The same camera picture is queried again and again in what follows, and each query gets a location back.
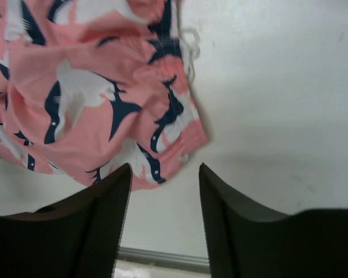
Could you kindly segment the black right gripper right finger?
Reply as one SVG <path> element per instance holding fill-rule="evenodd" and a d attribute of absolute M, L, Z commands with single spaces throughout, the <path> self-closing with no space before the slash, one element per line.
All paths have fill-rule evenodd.
<path fill-rule="evenodd" d="M 212 277 L 348 277 L 348 208 L 288 215 L 199 169 Z"/>

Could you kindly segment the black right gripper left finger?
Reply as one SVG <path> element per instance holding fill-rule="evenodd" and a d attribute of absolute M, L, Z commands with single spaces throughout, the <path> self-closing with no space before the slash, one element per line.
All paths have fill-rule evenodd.
<path fill-rule="evenodd" d="M 33 213 L 0 216 L 0 277 L 111 277 L 131 180 L 125 164 Z"/>

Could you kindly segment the pink shark print shorts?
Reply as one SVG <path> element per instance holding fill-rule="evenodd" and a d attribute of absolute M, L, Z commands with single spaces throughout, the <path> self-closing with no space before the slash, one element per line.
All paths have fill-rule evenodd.
<path fill-rule="evenodd" d="M 178 1 L 0 1 L 0 159 L 133 188 L 175 176 L 208 138 L 189 84 L 199 37 Z"/>

